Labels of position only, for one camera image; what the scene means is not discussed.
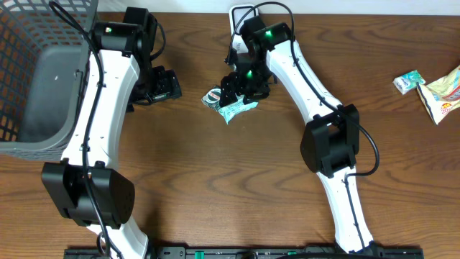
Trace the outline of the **teal snack packet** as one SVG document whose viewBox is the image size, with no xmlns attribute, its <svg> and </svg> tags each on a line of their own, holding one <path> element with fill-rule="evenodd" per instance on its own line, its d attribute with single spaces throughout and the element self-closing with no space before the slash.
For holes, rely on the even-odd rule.
<svg viewBox="0 0 460 259">
<path fill-rule="evenodd" d="M 236 115 L 241 114 L 242 112 L 247 112 L 250 109 L 256 108 L 257 105 L 258 102 L 244 104 L 243 100 L 240 99 L 233 104 L 221 107 L 218 110 L 218 113 L 224 118 L 225 123 L 228 124 Z"/>
</svg>

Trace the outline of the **green Zam-Buk tin box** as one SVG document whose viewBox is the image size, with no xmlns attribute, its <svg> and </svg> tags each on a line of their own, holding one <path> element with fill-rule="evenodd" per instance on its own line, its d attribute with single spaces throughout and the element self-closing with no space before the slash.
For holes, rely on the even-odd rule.
<svg viewBox="0 0 460 259">
<path fill-rule="evenodd" d="M 219 86 L 214 86 L 201 99 L 202 103 L 205 106 L 207 106 L 208 108 L 214 111 L 218 111 L 221 108 L 220 100 L 221 100 L 221 88 Z"/>
</svg>

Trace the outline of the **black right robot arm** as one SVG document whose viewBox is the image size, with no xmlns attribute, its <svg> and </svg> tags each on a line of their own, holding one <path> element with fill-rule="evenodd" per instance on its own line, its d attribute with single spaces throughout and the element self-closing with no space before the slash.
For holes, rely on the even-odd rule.
<svg viewBox="0 0 460 259">
<path fill-rule="evenodd" d="M 303 57 L 293 31 L 285 23 L 271 26 L 258 16 L 245 19 L 238 36 L 247 51 L 230 50 L 226 63 L 234 71 L 221 80 L 221 107 L 265 99 L 269 79 L 287 89 L 304 120 L 300 152 L 319 178 L 335 224 L 336 244 L 345 253 L 365 253 L 373 241 L 357 193 L 359 112 L 344 106 L 319 80 Z"/>
</svg>

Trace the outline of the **yellow white snack bag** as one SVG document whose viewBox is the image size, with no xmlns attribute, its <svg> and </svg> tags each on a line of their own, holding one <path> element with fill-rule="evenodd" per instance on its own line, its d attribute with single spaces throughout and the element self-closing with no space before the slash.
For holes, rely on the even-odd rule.
<svg viewBox="0 0 460 259">
<path fill-rule="evenodd" d="M 438 125 L 448 114 L 459 108 L 459 66 L 448 75 L 416 90 L 429 117 Z"/>
</svg>

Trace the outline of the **small teal tissue packet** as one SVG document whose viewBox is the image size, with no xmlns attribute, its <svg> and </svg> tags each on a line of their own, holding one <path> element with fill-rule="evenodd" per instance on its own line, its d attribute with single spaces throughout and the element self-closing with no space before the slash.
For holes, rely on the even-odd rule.
<svg viewBox="0 0 460 259">
<path fill-rule="evenodd" d="M 395 88 L 402 94 L 405 95 L 407 92 L 413 90 L 418 84 L 425 84 L 426 80 L 417 71 L 408 72 L 402 76 L 398 76 L 393 80 Z"/>
</svg>

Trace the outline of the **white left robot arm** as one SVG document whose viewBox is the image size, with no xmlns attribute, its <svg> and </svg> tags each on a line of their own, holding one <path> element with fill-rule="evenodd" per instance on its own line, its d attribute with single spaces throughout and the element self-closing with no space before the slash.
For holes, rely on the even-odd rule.
<svg viewBox="0 0 460 259">
<path fill-rule="evenodd" d="M 118 171 L 124 118 L 134 106 L 181 96 L 174 71 L 153 66 L 156 35 L 164 32 L 145 8 L 129 7 L 121 22 L 95 22 L 81 32 L 88 43 L 88 83 L 68 146 L 42 168 L 42 182 L 62 217 L 96 234 L 84 258 L 151 258 L 137 225 L 134 184 Z"/>
</svg>

